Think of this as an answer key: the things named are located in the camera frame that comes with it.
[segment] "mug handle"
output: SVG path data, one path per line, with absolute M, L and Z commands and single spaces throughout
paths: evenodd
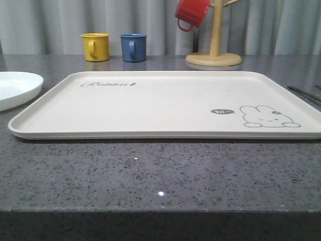
M 94 40 L 90 40 L 88 42 L 88 47 L 89 47 L 89 54 L 92 58 L 96 59 L 97 56 L 95 54 L 95 49 L 96 49 L 96 43 Z
M 180 23 L 180 19 L 178 19 L 178 25 L 179 25 L 179 28 L 180 28 L 180 30 L 182 30 L 182 31 L 184 31 L 184 32 L 189 32 L 190 30 L 192 30 L 192 28 L 193 28 L 193 25 L 191 25 L 190 26 L 190 28 L 189 29 L 184 29 L 182 26 L 181 26 L 181 23 Z
M 129 53 L 130 53 L 130 57 L 132 59 L 135 59 L 135 41 L 131 40 L 129 41 Z

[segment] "mug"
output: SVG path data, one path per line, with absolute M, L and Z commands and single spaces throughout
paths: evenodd
M 82 34 L 87 61 L 105 61 L 109 59 L 109 34 L 90 33 Z
M 127 62 L 146 60 L 146 34 L 120 35 L 122 59 Z
M 193 26 L 198 28 L 205 18 L 210 3 L 211 0 L 180 0 L 175 12 L 179 28 L 185 32 L 192 30 Z M 183 28 L 180 20 L 189 23 L 191 25 L 190 28 Z

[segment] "tray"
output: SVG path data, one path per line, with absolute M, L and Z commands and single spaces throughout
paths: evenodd
M 80 72 L 9 129 L 25 139 L 317 139 L 321 113 L 254 72 Z
M 40 75 L 27 72 L 0 72 L 0 111 L 26 103 L 42 87 Z

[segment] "wooden mug stand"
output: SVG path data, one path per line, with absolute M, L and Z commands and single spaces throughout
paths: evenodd
M 224 3 L 224 0 L 215 0 L 210 4 L 210 7 L 214 9 L 210 52 L 189 54 L 185 59 L 187 62 L 205 66 L 231 66 L 242 62 L 241 56 L 237 54 L 220 53 L 223 8 L 238 1 L 240 0 L 230 0 Z

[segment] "curtain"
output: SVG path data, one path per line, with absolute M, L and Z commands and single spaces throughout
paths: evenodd
M 82 54 L 82 33 L 146 33 L 148 55 L 208 52 L 213 10 L 199 29 L 177 27 L 178 0 L 0 0 L 0 53 Z M 224 8 L 221 51 L 240 55 L 321 52 L 320 0 L 242 0 Z

